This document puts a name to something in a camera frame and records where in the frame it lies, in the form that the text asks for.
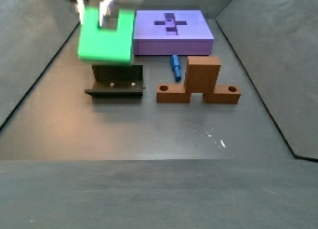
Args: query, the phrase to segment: gray floor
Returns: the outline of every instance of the gray floor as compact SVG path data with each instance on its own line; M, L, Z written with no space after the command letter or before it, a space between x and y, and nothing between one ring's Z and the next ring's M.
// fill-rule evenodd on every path
M318 167L297 160L0 164L0 225L316 229Z
M169 57L136 58L145 65L142 100L94 101L83 93L94 77L77 56L75 33L2 132L0 158L292 158L221 29L213 20L209 24L222 62L220 84L241 86L238 105L205 104L201 94L190 104L157 104L157 84L174 81ZM182 62L186 68L186 57Z

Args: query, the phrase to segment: white mark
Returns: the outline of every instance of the white mark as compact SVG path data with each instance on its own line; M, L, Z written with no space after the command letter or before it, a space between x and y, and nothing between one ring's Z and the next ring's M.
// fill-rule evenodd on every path
M209 137L213 137L213 135L210 135L210 133L209 133L208 131L206 131L205 133L206 133L206 135L208 135Z
M221 144L222 144L224 148L226 148L225 143L224 143L224 140L221 140Z

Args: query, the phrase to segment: small hole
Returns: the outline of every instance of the small hole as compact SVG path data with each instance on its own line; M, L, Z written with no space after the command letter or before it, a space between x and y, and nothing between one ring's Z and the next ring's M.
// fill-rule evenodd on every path
M161 89L161 91L168 91L169 90L169 86L161 86L160 89Z
M230 91L230 92L237 92L238 90L237 90L237 88L234 88L234 87L229 87L229 91Z

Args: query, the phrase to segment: metal surface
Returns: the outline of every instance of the metal surface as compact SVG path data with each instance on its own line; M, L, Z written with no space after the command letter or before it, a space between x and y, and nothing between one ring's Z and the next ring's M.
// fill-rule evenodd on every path
M236 0L218 17L295 154L316 159L317 13L317 0Z
M0 0L0 127L73 33L65 0Z
M0 159L271 159L292 158L256 89L217 23L209 25L221 57L218 84L240 85L238 105L157 104L157 85L173 83L170 59L138 57L141 99L94 100L92 65L77 54L78 34L0 134ZM186 68L186 58L181 58Z
M3 228L316 229L316 163L2 162Z

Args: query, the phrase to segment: wooden piece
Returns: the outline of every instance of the wooden piece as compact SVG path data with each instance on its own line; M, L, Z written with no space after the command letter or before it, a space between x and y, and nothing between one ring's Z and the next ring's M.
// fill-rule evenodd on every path
M218 57L189 56L185 84L158 85L157 102L190 103L192 93L204 93L206 103L237 104L241 97L240 86L217 86L220 71Z
M189 56L186 65L186 92L205 93L214 88L221 71L218 57Z
M160 84L157 86L158 103L190 103L192 94L186 93L184 84Z
M206 103L237 104L241 97L240 86L221 85L216 86L214 92L204 94Z

